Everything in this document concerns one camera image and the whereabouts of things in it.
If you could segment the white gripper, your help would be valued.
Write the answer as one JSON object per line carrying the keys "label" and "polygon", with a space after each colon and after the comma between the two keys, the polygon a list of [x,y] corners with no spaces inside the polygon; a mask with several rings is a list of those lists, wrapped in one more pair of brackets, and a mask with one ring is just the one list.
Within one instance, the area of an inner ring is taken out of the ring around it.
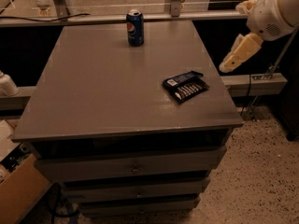
{"label": "white gripper", "polygon": [[296,28],[296,0],[246,0],[235,10],[248,15],[247,26],[251,32],[236,37],[230,52],[219,65],[223,73],[233,72],[255,55],[263,40],[274,41]]}

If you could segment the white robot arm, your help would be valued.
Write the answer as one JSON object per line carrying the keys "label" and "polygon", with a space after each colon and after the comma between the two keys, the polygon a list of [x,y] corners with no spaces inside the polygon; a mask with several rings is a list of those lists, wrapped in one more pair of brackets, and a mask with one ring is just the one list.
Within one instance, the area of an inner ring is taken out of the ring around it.
{"label": "white robot arm", "polygon": [[219,69],[234,71],[255,55],[264,41],[291,34],[299,26],[299,0],[246,0],[235,9],[247,16],[247,35],[239,34]]}

